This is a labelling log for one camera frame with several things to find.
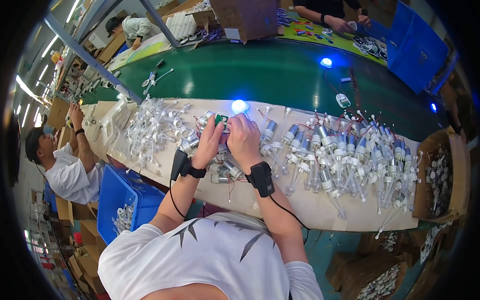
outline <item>green mat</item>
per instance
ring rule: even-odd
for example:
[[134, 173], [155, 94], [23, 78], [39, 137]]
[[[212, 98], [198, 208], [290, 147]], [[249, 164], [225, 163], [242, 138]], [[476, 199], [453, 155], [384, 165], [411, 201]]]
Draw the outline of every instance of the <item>green mat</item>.
[[[302, 42], [311, 42], [311, 43], [316, 43], [316, 44], [322, 44], [342, 50], [346, 50], [348, 52], [357, 54], [359, 56], [363, 56], [369, 60], [373, 60], [383, 66], [386, 66], [387, 63], [382, 57], [380, 57], [378, 54], [379, 51], [383, 51], [385, 53], [386, 57], [386, 46], [385, 43], [382, 41], [379, 41], [374, 38], [363, 38], [359, 36], [354, 36], [348, 33], [345, 34], [339, 34], [336, 32], [332, 32], [331, 36], [328, 36], [328, 33], [325, 34], [323, 33], [324, 27], [321, 25], [318, 25], [314, 22], [310, 22], [307, 19], [303, 18], [295, 18], [298, 20], [298, 22], [290, 23], [290, 27], [284, 27], [284, 35], [279, 36], [278, 38], [285, 38], [285, 39], [291, 39], [291, 40], [296, 40], [296, 41], [302, 41]], [[305, 31], [304, 34], [302, 35], [297, 35], [297, 32]], [[358, 49], [357, 47], [354, 46], [354, 44], [360, 44], [364, 45], [367, 42], [370, 42], [375, 46], [374, 48], [375, 51], [366, 52], [364, 51], [363, 53]]]

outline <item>hand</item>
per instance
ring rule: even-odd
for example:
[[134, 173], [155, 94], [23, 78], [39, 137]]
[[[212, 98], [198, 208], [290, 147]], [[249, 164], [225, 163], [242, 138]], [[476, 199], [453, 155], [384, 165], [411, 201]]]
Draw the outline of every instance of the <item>hand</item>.
[[370, 20], [370, 18], [368, 16], [359, 15], [359, 23], [362, 24], [363, 26], [367, 27], [367, 28], [372, 27], [372, 21]]
[[72, 121], [73, 129], [75, 131], [82, 128], [84, 113], [80, 110], [79, 104], [70, 103], [70, 120]]
[[133, 42], [133, 45], [132, 45], [132, 49], [133, 50], [137, 50], [138, 47], [140, 47], [140, 44], [142, 43], [142, 41], [140, 40], [140, 38], [136, 38], [135, 41]]
[[260, 143], [258, 125], [241, 113], [229, 118], [227, 127], [230, 130], [228, 148], [245, 174], [250, 174], [250, 167], [263, 161], [258, 150]]
[[330, 25], [335, 32], [344, 33], [344, 32], [354, 32], [355, 30], [343, 19], [335, 18], [330, 15], [326, 15], [325, 23]]
[[192, 157], [192, 167], [203, 169], [217, 155], [218, 144], [223, 144], [227, 137], [222, 134], [224, 123], [215, 126], [215, 115], [208, 118], [207, 126], [202, 132], [198, 149]]

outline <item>workbench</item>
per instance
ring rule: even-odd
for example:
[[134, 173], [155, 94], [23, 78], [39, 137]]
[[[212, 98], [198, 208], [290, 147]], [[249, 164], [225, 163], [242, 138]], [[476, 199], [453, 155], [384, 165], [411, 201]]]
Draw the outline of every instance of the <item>workbench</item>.
[[[176, 104], [175, 107], [180, 109], [186, 103], [190, 103], [191, 108], [185, 114], [182, 114], [181, 117], [187, 122], [186, 127], [192, 128], [195, 126], [195, 119], [191, 117], [192, 115], [199, 117], [208, 110], [214, 112], [231, 112], [232, 101], [178, 99], [178, 104]], [[114, 104], [114, 102], [107, 101], [97, 103], [93, 114], [94, 118], [100, 120]], [[286, 114], [286, 108], [284, 106], [269, 105], [261, 102], [248, 102], [248, 104], [249, 109], [247, 110], [247, 116], [251, 120], [256, 121], [257, 124], [263, 128], [266, 125], [262, 126], [263, 117], [257, 109], [265, 113], [266, 106], [271, 107], [268, 118], [274, 120], [278, 124], [272, 141], [280, 140], [292, 124], [305, 123], [310, 118], [314, 117], [313, 112], [307, 111], [293, 110], [289, 114]], [[102, 143], [103, 139], [101, 134], [99, 134], [94, 143], [90, 143], [94, 153], [100, 158], [106, 159], [106, 155], [108, 155], [124, 164], [127, 168], [131, 168], [160, 184], [168, 186], [171, 164], [176, 151], [175, 143], [166, 143], [165, 150], [159, 151], [154, 155], [155, 160], [160, 163], [160, 167], [157, 167], [153, 163], [147, 163], [145, 168], [134, 164], [138, 160], [138, 157], [127, 158], [124, 154], [113, 150], [112, 147], [107, 148], [103, 146]], [[412, 155], [417, 152], [417, 147], [419, 145], [418, 142], [405, 138], [405, 144], [410, 147]], [[286, 153], [287, 147], [285, 147], [283, 152], [280, 152], [278, 155], [281, 161], [284, 160]], [[228, 159], [236, 164], [230, 154]], [[270, 164], [273, 162], [269, 157], [265, 157], [264, 159]], [[289, 170], [290, 173], [281, 176], [280, 181], [277, 182], [283, 192], [285, 192], [286, 186], [290, 183], [292, 173], [294, 172], [294, 166], [290, 164]], [[227, 210], [240, 212], [258, 218], [262, 217], [253, 188], [249, 183], [236, 181], [229, 184], [214, 184], [210, 181], [211, 174], [213, 173], [208, 172], [206, 177], [200, 180], [195, 192], [195, 197], [197, 199], [223, 207]], [[338, 211], [331, 204], [329, 197], [325, 192], [320, 191], [319, 194], [314, 194], [311, 190], [304, 190], [303, 181], [306, 180], [307, 176], [308, 174], [302, 175], [296, 186], [296, 191], [291, 197], [289, 197], [289, 200], [297, 217], [310, 228], [336, 231], [377, 231], [379, 228], [384, 227], [384, 230], [387, 231], [416, 228], [418, 225], [418, 220], [412, 218], [411, 212], [402, 215], [398, 212], [398, 209], [394, 209], [393, 207], [390, 207], [387, 210], [382, 210], [382, 214], [377, 215], [378, 206], [375, 185], [371, 186], [368, 192], [367, 201], [364, 203], [361, 202], [360, 198], [352, 198], [348, 194], [342, 195], [339, 198], [340, 204], [347, 213], [347, 219], [341, 220], [337, 216]], [[414, 197], [412, 196], [409, 199], [408, 205], [413, 205], [413, 198]], [[391, 221], [385, 225], [386, 220], [389, 219], [391, 219]]]

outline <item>black wrist sensor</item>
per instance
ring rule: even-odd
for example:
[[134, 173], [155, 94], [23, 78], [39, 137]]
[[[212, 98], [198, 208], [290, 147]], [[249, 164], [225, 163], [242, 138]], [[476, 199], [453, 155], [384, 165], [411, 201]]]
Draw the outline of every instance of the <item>black wrist sensor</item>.
[[275, 193], [272, 181], [272, 169], [266, 162], [261, 162], [250, 168], [250, 175], [245, 175], [248, 182], [258, 190], [260, 197], [265, 198]]
[[192, 160], [188, 158], [188, 154], [181, 150], [175, 152], [170, 180], [176, 181], [179, 175], [185, 177], [187, 174], [194, 178], [203, 178], [206, 173], [206, 169], [199, 170], [192, 167]]

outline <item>circuit board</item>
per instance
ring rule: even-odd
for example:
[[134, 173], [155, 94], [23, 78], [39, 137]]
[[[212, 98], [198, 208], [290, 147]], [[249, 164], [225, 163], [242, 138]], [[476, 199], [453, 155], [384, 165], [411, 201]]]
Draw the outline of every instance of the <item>circuit board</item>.
[[229, 133], [230, 130], [227, 128], [227, 121], [230, 118], [230, 116], [223, 115], [223, 114], [216, 114], [215, 115], [215, 127], [220, 123], [223, 122], [223, 132]]

